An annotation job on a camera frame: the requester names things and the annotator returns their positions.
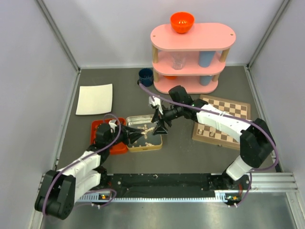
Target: white wall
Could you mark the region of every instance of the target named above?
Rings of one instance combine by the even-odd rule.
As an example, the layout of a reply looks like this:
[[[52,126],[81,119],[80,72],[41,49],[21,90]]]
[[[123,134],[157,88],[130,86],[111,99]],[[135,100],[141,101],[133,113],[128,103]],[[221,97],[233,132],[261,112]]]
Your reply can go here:
[[[0,228],[24,229],[76,71],[33,0],[0,1]]]
[[[305,199],[305,1],[291,1],[254,63],[262,99],[283,169],[293,172]]]
[[[81,67],[151,66],[151,31],[177,11],[237,35],[227,64],[248,63],[283,0],[44,0]]]

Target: gray floor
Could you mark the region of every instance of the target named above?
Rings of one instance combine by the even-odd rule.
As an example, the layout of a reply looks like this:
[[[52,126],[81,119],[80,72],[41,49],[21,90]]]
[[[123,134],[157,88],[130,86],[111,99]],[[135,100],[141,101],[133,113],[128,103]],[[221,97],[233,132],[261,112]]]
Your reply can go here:
[[[136,84],[139,69],[82,70],[79,86],[113,84],[112,113],[119,117],[153,114],[148,95]],[[149,87],[157,92],[154,86]],[[76,116],[78,93],[74,99],[58,168],[80,157],[90,143],[90,128],[103,115]],[[258,117],[254,99],[243,67],[226,67],[219,86],[209,95],[251,104],[251,117]],[[104,166],[110,173],[222,173],[236,159],[239,151],[192,140],[194,123],[179,118],[173,121],[163,147],[157,151],[111,156]],[[268,158],[262,167],[272,164]]]
[[[239,208],[223,203],[112,203],[75,207],[41,229],[297,229],[285,193],[252,193]]]
[[[121,117],[148,115],[148,95],[138,85],[139,69],[83,70],[79,85],[113,83],[112,112]],[[219,86],[210,95],[250,103],[252,118],[257,111],[243,67],[226,67]],[[90,126],[103,115],[76,116],[75,97],[59,168],[78,158],[88,147]],[[173,122],[158,151],[111,156],[104,166],[111,173],[221,173],[238,156],[228,148],[191,139],[193,122]],[[263,164],[271,165],[271,158]],[[42,229],[295,229],[285,193],[251,193],[237,209],[223,203],[113,203],[98,210],[80,207],[64,221],[44,222]]]

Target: white napkin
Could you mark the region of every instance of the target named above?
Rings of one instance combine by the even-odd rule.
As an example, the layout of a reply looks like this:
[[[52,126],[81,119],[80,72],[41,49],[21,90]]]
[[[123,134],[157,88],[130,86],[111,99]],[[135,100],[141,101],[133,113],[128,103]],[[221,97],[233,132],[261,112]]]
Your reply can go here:
[[[81,86],[76,115],[99,115],[112,109],[112,84]]]

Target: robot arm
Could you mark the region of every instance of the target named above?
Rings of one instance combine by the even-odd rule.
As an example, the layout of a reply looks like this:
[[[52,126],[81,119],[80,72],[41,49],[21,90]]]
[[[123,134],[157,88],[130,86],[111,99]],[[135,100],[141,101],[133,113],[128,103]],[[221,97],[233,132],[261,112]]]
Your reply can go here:
[[[74,203],[81,196],[98,185],[103,186],[106,181],[104,178],[107,175],[107,171],[102,167],[102,164],[108,158],[110,148],[95,155],[89,155],[109,145],[116,138],[118,132],[119,127],[116,124],[116,120],[99,125],[96,130],[94,143],[89,146],[81,157],[60,170],[49,170],[45,174],[41,184],[35,202],[35,209],[42,211],[43,203],[52,181],[63,170],[64,172],[50,192],[46,207],[46,213],[48,215],[60,219],[67,218]],[[142,130],[121,124],[121,132],[114,145],[120,142],[124,144],[133,143],[141,136],[143,136]]]
[[[174,102],[202,108],[218,114],[176,105],[165,108],[159,98],[150,97],[149,103],[152,108],[156,109],[152,119],[152,122],[157,123],[154,134],[167,134],[165,124],[170,127],[172,120],[181,116],[227,133],[240,143],[240,155],[223,173],[223,176],[228,177],[231,183],[240,179],[253,168],[258,168],[272,152],[273,148],[270,142],[252,125],[223,116],[224,114],[230,114],[216,109],[206,101],[201,99],[193,100],[181,86],[174,87],[169,91],[169,94]],[[260,126],[272,138],[264,120],[257,118],[254,123]]]

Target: pink shelf tier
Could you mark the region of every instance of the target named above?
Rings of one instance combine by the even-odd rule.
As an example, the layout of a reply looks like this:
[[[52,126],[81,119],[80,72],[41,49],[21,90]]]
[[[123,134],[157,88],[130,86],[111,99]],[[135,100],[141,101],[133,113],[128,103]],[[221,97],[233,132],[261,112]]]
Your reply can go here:
[[[235,32],[220,23],[195,23],[183,34],[176,33],[170,24],[156,27],[151,33],[153,45],[163,51],[222,51],[230,48]]]
[[[211,81],[208,85],[202,86],[199,81],[199,76],[185,77],[179,76],[176,79],[169,80],[164,76],[159,75],[159,81],[154,82],[155,88],[164,94],[175,86],[181,85],[189,94],[207,94],[213,92],[218,86],[218,81]]]
[[[170,52],[159,52],[158,63],[152,63],[153,68],[161,75],[216,75],[220,73],[225,62],[219,62],[220,53],[216,52],[209,67],[203,68],[198,64],[199,52],[186,52],[185,66],[180,70],[172,68],[173,60]]]

